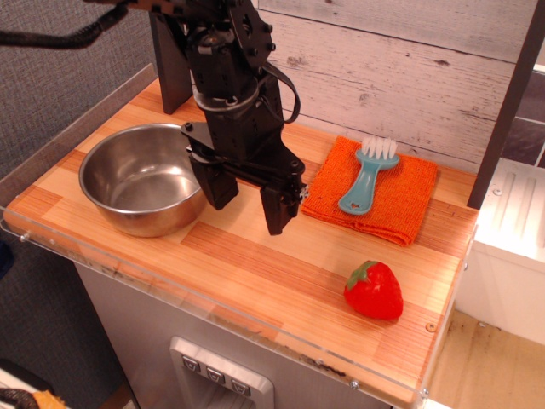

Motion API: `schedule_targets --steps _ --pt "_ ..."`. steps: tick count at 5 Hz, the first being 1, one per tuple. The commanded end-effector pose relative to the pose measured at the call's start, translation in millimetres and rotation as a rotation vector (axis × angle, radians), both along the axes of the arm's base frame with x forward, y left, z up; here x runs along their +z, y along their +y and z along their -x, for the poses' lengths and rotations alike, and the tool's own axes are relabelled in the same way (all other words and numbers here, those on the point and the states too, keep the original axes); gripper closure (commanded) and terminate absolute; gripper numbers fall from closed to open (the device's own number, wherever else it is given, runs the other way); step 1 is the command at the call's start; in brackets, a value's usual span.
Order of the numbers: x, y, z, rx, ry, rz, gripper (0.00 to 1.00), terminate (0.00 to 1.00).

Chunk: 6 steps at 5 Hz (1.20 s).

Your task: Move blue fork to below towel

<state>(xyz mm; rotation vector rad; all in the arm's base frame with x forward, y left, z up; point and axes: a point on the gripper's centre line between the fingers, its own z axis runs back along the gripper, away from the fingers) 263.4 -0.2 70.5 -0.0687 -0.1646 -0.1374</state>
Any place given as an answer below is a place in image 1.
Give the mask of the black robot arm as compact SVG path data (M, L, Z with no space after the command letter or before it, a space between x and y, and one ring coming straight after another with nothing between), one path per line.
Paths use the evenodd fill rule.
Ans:
M267 228L282 233L298 213L306 189L303 162L282 141L296 120L295 101L284 117L280 84L294 84L268 57L276 49L272 25L250 1L129 1L161 18L194 81L202 123L186 124L192 170L209 203L223 209L238 181L257 186Z

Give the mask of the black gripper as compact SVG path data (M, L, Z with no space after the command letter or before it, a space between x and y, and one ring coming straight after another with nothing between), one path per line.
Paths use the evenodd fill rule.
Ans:
M181 131L190 141L192 171L205 198L222 210L238 195L234 177L262 187L268 232L280 235L297 216L294 199L305 189L301 180L305 165L284 144L282 121L261 101L245 110L204 113L204 122L184 124Z

